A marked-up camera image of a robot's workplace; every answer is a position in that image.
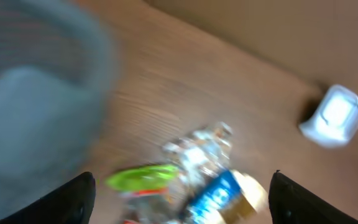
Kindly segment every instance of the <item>trash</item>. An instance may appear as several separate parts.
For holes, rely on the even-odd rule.
[[[229,168],[231,136],[231,128],[220,122],[163,146],[167,162],[180,169],[188,195],[194,196],[209,180]]]
[[[216,123],[164,145],[168,165],[108,178],[106,184],[127,199],[121,223],[233,224],[264,208],[263,187],[251,176],[230,170],[231,136],[228,125]]]
[[[267,205],[268,194],[254,178],[226,170],[189,203],[183,222],[233,224]]]
[[[165,199],[168,183],[175,178],[173,165],[145,166],[118,172],[106,184],[121,191],[126,211],[123,223],[177,223],[176,215]]]

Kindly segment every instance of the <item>plastic wrapper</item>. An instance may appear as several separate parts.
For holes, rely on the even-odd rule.
[[[193,197],[211,179],[229,168],[231,136],[231,128],[220,122],[163,146],[166,160],[179,167],[179,178],[188,196]]]
[[[165,199],[163,191],[132,194],[126,203],[126,211],[121,220],[126,224],[179,223],[176,213]]]
[[[177,176],[171,164],[122,170],[108,177],[106,185],[127,199],[120,223],[178,223],[167,202],[167,185]]]

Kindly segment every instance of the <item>white object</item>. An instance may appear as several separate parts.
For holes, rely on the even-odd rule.
[[[320,146],[345,146],[358,129],[358,96],[341,85],[333,85],[314,115],[299,128]]]

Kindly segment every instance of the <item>wooden table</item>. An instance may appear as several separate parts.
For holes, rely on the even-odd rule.
[[[208,123],[234,130],[232,166],[266,189],[280,169],[358,219],[358,132],[329,151],[297,124],[324,91],[141,0],[77,0],[111,28],[122,78],[105,130],[84,168],[99,180],[91,223],[114,223],[122,200],[112,171],[161,161],[160,146]],[[268,210],[248,223],[271,223]]]

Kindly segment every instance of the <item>blue bottle label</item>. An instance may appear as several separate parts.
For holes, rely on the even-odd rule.
[[[241,195],[241,188],[232,172],[226,170],[190,202],[188,211],[194,223],[206,223],[212,213],[226,208]]]

